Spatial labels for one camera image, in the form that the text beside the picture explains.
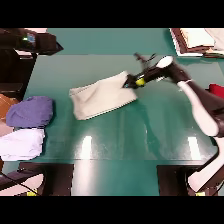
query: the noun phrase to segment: yellow marker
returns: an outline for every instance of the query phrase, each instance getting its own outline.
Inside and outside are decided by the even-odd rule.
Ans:
[[[34,194],[32,191],[28,191],[27,192],[27,196],[37,196],[36,194]]]
[[[205,192],[198,192],[196,193],[196,196],[205,196]]]
[[[141,78],[141,79],[138,79],[135,83],[138,86],[143,86],[143,85],[145,85],[145,80],[143,78]]]

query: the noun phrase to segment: folded purple cloth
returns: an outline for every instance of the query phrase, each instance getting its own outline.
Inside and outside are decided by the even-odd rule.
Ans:
[[[10,127],[45,127],[53,116],[53,100],[46,96],[29,97],[12,105],[6,114],[6,124]]]

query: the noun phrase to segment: red cloth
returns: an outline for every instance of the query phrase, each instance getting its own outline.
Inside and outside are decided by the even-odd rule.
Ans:
[[[210,84],[209,92],[215,94],[216,96],[224,98],[224,86],[219,86],[217,84]]]

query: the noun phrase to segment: pile of folded cloth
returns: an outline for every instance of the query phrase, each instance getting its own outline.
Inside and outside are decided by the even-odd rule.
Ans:
[[[178,56],[224,58],[224,28],[170,28]]]
[[[10,107],[6,124],[19,128],[0,137],[3,161],[30,160],[42,152],[44,128],[53,116],[53,100],[46,96],[30,97]]]

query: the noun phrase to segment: glossy tabletop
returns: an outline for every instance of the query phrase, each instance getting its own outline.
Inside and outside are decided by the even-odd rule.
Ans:
[[[175,55],[168,29],[48,29],[64,51],[39,56],[24,98],[55,100],[43,153],[32,162],[74,163],[72,195],[158,195],[156,165],[203,164],[217,148],[195,123],[178,87],[163,80],[136,90],[138,100],[87,121],[73,115],[69,89],[124,70],[132,54]],[[176,58],[203,88],[224,85],[222,61]]]

